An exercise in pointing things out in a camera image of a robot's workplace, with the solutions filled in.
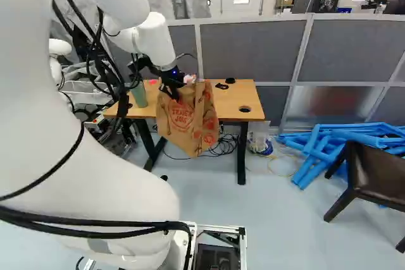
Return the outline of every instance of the yellow cable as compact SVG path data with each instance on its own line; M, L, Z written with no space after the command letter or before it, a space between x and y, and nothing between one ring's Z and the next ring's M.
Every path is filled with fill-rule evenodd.
M273 173L274 175L277 175L277 176L279 176L279 177L291 177L291 176L294 175L294 174L298 171L298 169L299 169L298 160L297 160L297 157L296 157L295 155L289 155L289 154L287 154L287 155L282 155L282 156L274 156L274 155L271 155L271 154L270 154L270 155L257 154L257 155L258 155L258 156L261 156L261 157L268 158L269 161L268 161L268 163L267 163L267 168L269 169L269 171L270 171L271 173ZM281 159L281 158L283 158L283 157L291 157L291 158L293 158L293 160L295 160L294 162L295 162L295 164L297 165L297 169L296 169L293 173L288 174L288 175L280 175L280 174L275 173L275 172L271 169L270 162L272 162L272 161L274 161L274 160L276 160L276 159Z

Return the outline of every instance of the gray partition panel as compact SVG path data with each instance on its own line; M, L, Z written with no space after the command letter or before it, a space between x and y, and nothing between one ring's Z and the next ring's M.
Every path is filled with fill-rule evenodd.
M206 78L289 82L305 20L201 25Z
M108 49L114 59L115 64L120 70L124 81L129 82L129 74L131 71L127 68L129 62L132 61L131 54L117 47L114 43L107 40Z
M405 125L404 96L405 87L391 87L371 120L398 126Z
M177 25L169 27L171 41L175 48L176 55L181 53L190 53L192 56L186 55L180 58L177 62L178 68L188 74L198 75L197 62L197 47L196 47L196 31L193 25ZM145 78L157 78L149 71L143 71L142 75Z
M299 81L384 82L404 50L405 22L315 20Z
M279 126L289 87L256 87L266 120L271 120L271 126Z

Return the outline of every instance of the paper bag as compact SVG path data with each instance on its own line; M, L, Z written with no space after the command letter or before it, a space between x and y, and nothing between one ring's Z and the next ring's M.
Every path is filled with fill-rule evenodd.
M177 102L160 92L156 109L159 135L197 157L218 141L219 122L210 82L198 82L177 89Z

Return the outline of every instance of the green bottle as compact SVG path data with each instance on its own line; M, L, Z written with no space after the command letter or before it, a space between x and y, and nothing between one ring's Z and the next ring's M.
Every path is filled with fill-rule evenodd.
M132 95L134 95L135 102L138 107L147 107L146 91L144 86L144 81L141 79L139 84L131 89Z

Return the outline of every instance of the blue pipe structure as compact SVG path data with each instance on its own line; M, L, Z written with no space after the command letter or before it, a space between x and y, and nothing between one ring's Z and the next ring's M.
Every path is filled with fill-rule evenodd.
M292 182L302 190L336 160L347 140L378 149L387 148L385 151L391 154L402 154L405 153L405 126L387 123L317 124L311 132L283 133L277 137L277 141L307 157L292 177ZM345 163L338 174L347 179Z

